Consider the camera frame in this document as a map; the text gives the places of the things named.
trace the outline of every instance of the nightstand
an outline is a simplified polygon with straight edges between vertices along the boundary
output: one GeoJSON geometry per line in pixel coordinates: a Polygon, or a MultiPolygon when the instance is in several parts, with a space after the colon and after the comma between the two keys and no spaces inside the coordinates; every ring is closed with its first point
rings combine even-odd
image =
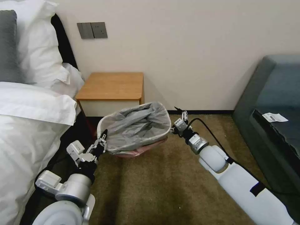
{"type": "Polygon", "coordinates": [[[76,95],[86,117],[103,117],[144,103],[143,73],[92,73],[76,95]]]}

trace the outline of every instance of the sofa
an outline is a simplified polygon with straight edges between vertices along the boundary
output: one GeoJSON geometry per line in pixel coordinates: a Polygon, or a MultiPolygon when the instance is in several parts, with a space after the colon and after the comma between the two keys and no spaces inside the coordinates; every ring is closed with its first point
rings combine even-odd
{"type": "Polygon", "coordinates": [[[233,119],[273,193],[300,223],[300,55],[265,56],[233,119]],[[288,121],[268,122],[265,113],[288,121]]]}

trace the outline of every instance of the gray pillow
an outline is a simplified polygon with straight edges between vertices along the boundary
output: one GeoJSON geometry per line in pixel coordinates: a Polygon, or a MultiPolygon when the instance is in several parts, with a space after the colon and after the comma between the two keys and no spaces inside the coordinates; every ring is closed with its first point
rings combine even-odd
{"type": "Polygon", "coordinates": [[[0,81],[24,83],[18,63],[16,30],[16,12],[0,11],[0,81]]]}

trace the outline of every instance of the barcode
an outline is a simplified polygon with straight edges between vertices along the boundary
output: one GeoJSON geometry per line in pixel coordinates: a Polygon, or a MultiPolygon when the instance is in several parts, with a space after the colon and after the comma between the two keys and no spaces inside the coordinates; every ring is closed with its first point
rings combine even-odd
{"type": "Polygon", "coordinates": [[[276,121],[272,116],[270,116],[270,118],[271,118],[273,121],[276,121]]]}

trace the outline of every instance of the black headboard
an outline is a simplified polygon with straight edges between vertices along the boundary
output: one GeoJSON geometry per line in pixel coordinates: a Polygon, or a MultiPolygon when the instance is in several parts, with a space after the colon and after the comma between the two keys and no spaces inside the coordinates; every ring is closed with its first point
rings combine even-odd
{"type": "Polygon", "coordinates": [[[57,14],[55,14],[51,18],[51,24],[54,26],[56,31],[56,36],[58,40],[58,50],[62,56],[62,61],[64,63],[69,63],[73,67],[78,69],[69,39],[67,37],[65,29],[63,28],[63,24],[57,14]]]}

